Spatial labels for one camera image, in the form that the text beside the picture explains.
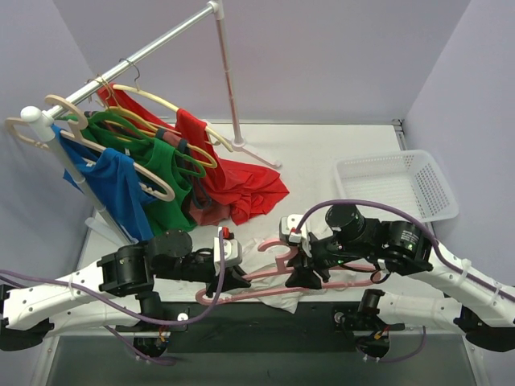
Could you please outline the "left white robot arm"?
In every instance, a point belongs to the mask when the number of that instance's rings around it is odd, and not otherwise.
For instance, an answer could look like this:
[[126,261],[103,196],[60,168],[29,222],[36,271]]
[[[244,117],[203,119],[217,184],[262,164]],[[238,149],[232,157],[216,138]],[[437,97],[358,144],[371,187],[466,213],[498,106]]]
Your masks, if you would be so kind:
[[241,244],[227,228],[219,228],[211,248],[198,250],[187,232],[169,230],[58,279],[22,276],[32,285],[1,287],[1,349],[21,351],[65,331],[97,326],[139,332],[192,324],[196,317],[180,320],[166,309],[156,280],[204,283],[207,296],[217,300],[249,288],[241,262]]

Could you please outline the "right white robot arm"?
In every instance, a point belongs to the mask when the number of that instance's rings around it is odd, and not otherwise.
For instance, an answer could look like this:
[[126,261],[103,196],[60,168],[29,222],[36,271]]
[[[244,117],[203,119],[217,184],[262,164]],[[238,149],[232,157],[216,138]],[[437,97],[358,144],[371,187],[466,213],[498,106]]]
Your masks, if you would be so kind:
[[417,298],[367,289],[356,310],[342,317],[353,330],[415,325],[462,335],[488,351],[514,349],[514,288],[458,258],[413,216],[383,203],[333,199],[303,215],[283,216],[278,231],[281,241],[298,249],[289,287],[319,290],[330,269],[364,260],[374,275],[397,274],[442,293]]

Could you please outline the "maroon tank top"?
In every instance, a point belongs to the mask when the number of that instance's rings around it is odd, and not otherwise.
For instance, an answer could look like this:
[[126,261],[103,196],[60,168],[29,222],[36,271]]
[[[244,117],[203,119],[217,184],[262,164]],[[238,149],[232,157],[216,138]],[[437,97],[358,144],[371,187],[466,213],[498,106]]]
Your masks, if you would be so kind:
[[[169,130],[159,128],[156,132],[156,138],[172,145],[181,154],[193,157],[191,148],[187,140],[179,137]],[[218,203],[209,193],[207,193],[202,184],[201,177],[196,176],[200,169],[192,162],[185,160],[180,156],[176,156],[179,173],[191,185],[192,191],[187,199],[187,208],[191,218],[198,225],[217,226],[222,220],[230,217],[230,206]]]

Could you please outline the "red tank top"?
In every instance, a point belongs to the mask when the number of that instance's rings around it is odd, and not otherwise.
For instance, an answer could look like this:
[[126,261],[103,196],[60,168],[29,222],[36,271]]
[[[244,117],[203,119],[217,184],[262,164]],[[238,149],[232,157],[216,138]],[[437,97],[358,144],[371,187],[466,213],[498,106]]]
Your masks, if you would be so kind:
[[224,175],[215,179],[202,178],[201,181],[214,200],[230,206],[229,219],[236,225],[268,214],[289,195],[289,190],[277,171],[264,166],[219,159],[223,162]]

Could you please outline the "blue tank top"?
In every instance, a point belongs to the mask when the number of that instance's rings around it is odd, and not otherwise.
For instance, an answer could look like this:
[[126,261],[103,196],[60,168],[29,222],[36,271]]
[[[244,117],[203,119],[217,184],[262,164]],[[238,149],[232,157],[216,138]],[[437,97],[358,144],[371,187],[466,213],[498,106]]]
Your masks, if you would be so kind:
[[108,148],[101,154],[62,137],[61,128],[51,127],[76,169],[85,177],[108,213],[128,235],[144,241],[154,237],[145,209],[155,201],[140,187],[134,160]]

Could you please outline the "yellow hanger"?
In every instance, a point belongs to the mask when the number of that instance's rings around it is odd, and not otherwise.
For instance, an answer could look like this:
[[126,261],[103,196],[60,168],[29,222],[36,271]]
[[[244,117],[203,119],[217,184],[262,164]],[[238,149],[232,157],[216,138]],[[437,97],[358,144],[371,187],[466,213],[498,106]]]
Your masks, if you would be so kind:
[[89,126],[84,138],[124,152],[140,165],[161,172],[174,167],[180,173],[215,179],[224,175],[208,135],[207,124],[184,109],[175,109],[175,125],[168,125],[128,95],[136,88],[102,85],[97,95],[105,110],[84,115]]

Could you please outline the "cream hanger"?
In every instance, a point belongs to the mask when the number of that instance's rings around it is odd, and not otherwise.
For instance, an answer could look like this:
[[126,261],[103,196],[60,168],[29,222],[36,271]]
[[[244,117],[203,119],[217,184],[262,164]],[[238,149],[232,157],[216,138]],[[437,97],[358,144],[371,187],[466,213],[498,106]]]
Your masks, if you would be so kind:
[[[179,111],[179,107],[172,104],[171,102],[169,101],[166,101],[165,99],[163,99],[162,97],[160,96],[156,96],[155,94],[152,94],[150,92],[147,92],[141,88],[138,87],[138,78],[140,77],[140,71],[138,70],[137,66],[130,60],[126,59],[126,58],[121,58],[119,60],[120,62],[127,62],[128,65],[130,65],[131,67],[134,67],[136,70],[137,70],[137,73],[138,75],[134,78],[134,84],[135,86],[128,86],[128,85],[124,85],[124,84],[115,84],[113,86],[113,89],[116,89],[116,90],[121,90],[121,91],[124,91],[124,92],[132,92],[134,94],[137,94],[141,97],[145,97],[146,99],[148,100],[151,100],[159,105],[162,105],[164,106],[165,108],[177,113]],[[233,152],[234,149],[233,149],[233,146],[229,143],[229,141],[221,136],[219,133],[217,133],[211,126],[210,124],[207,122],[207,121],[204,121],[204,123],[206,124],[206,128],[205,128],[205,131],[207,132],[207,134],[211,137],[214,137],[215,141],[212,142],[211,140],[207,140],[207,143],[213,145],[213,146],[217,146],[217,145],[222,145],[225,149],[227,149],[229,152]]]

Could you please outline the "beige hanger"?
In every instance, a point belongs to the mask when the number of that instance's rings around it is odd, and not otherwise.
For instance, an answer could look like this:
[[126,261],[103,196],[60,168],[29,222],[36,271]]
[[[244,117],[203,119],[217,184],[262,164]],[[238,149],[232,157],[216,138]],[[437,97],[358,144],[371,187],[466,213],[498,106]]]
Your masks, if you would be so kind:
[[[99,154],[106,150],[104,146],[101,146],[96,142],[91,142],[82,136],[81,131],[88,126],[88,120],[83,112],[78,109],[77,106],[74,105],[71,101],[68,101],[61,96],[49,94],[45,97],[45,102],[47,104],[53,105],[54,107],[63,108],[65,112],[71,112],[76,116],[76,121],[71,120],[68,123],[70,131],[60,131],[63,138],[75,142]],[[54,123],[55,119],[51,115],[50,111],[43,111],[35,106],[27,106],[23,108],[20,115],[20,118],[8,117],[4,121],[7,132],[21,142],[25,142],[36,148],[53,153],[61,161],[68,172],[72,173],[71,169],[74,169],[75,167],[67,152],[61,146],[58,136],[52,129],[52,124]],[[16,129],[16,126],[18,125],[31,128],[38,137],[38,140],[23,136]],[[151,180],[159,188],[156,190],[152,187],[148,187],[144,183],[139,183],[143,191],[165,202],[171,202],[175,199],[174,190],[163,179],[151,173],[149,170],[137,163],[134,163],[134,169],[142,176]]]

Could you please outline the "green hanger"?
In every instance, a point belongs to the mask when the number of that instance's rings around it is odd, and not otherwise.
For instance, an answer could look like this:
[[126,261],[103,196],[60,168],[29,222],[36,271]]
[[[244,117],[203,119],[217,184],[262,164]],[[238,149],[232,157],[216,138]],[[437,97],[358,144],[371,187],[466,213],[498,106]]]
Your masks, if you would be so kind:
[[128,150],[139,165],[165,179],[170,176],[204,178],[207,173],[200,161],[187,149],[187,141],[159,130],[152,137],[132,122],[106,111],[84,114],[88,125],[81,131],[83,138],[115,150]]

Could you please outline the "white plastic basket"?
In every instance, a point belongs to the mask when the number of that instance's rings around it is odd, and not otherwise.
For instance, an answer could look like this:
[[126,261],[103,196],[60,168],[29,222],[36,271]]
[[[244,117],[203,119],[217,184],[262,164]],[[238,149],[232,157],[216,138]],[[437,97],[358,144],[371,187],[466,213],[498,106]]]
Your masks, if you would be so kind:
[[334,179],[343,199],[396,207],[423,223],[449,220],[459,205],[438,163],[425,150],[405,150],[335,161]]

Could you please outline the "silver clothes rack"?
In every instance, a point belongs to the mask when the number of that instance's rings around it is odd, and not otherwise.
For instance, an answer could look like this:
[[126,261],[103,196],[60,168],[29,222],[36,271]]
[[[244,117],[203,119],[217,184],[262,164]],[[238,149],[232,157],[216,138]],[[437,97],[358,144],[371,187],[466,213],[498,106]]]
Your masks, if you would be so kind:
[[77,108],[77,105],[91,97],[101,88],[102,85],[107,86],[111,80],[118,78],[130,67],[135,67],[137,62],[145,59],[151,53],[158,50],[173,38],[185,32],[188,28],[194,26],[211,14],[216,20],[220,53],[222,56],[225,79],[229,92],[229,104],[233,125],[233,140],[231,140],[231,142],[227,142],[225,138],[218,135],[218,133],[213,133],[212,136],[217,138],[217,141],[230,152],[242,152],[248,154],[250,157],[271,168],[280,168],[282,163],[278,158],[274,158],[270,154],[267,154],[264,151],[258,150],[257,148],[251,146],[245,141],[241,133],[240,120],[233,87],[233,78],[229,62],[229,49],[225,36],[225,11],[221,1],[208,2],[204,9],[181,22],[176,27],[170,29],[165,34],[159,36],[157,39],[147,44],[133,55],[126,59],[120,60],[119,64],[104,74],[96,76],[92,80],[86,82],[82,88],[75,91],[72,95],[66,98],[62,98],[56,95],[46,96],[45,102],[51,105],[49,110],[42,110],[35,106],[27,106],[22,109],[19,118],[8,118],[5,120],[7,131],[12,136],[21,142],[25,142],[42,150],[46,150],[57,157],[57,159],[64,166],[65,170],[68,171],[68,173],[72,176],[72,180],[75,182],[75,184],[91,201],[97,214],[102,218],[102,221],[89,218],[87,225],[93,231],[97,232],[105,239],[110,240],[117,245],[124,246],[131,244],[132,241],[124,229],[120,227],[119,224],[109,214],[106,206],[100,201],[100,199],[98,199],[97,195],[93,192],[92,188],[87,183],[85,177],[76,169],[67,152],[60,144],[59,138],[53,132],[52,124],[55,122],[56,118],[63,116],[65,113],[74,113],[77,116],[77,120],[72,121],[70,123],[70,130],[64,131],[62,135],[67,139],[73,140],[82,146],[89,147],[96,152],[103,152],[104,148],[102,146],[98,146],[94,142],[88,142],[81,137],[80,131],[87,127],[88,122],[87,119],[82,116],[82,112]]

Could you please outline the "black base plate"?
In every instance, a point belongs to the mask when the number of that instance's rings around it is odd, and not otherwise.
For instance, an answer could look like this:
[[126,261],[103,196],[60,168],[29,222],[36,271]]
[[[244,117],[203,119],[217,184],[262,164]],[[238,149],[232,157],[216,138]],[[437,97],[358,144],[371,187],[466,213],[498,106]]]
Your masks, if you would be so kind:
[[140,330],[133,345],[144,354],[314,354],[353,352],[357,344],[387,348],[386,323],[362,314],[358,302],[300,302],[291,314],[256,302],[216,306],[203,320]]

